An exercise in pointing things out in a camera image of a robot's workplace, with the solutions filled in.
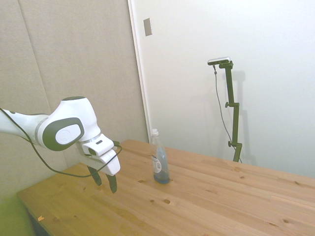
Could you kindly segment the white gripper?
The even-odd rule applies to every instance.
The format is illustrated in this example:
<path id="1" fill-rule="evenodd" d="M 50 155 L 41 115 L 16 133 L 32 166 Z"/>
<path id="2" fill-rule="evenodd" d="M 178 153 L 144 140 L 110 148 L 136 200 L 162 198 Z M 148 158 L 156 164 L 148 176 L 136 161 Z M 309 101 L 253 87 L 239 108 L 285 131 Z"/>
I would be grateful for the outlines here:
<path id="1" fill-rule="evenodd" d="M 102 185 L 101 177 L 97 170 L 100 168 L 106 173 L 112 193 L 117 192 L 117 179 L 115 174 L 120 170 L 120 163 L 116 156 L 113 143 L 106 142 L 77 142 L 76 147 L 80 153 L 79 160 L 88 166 L 88 170 L 97 186 Z"/>

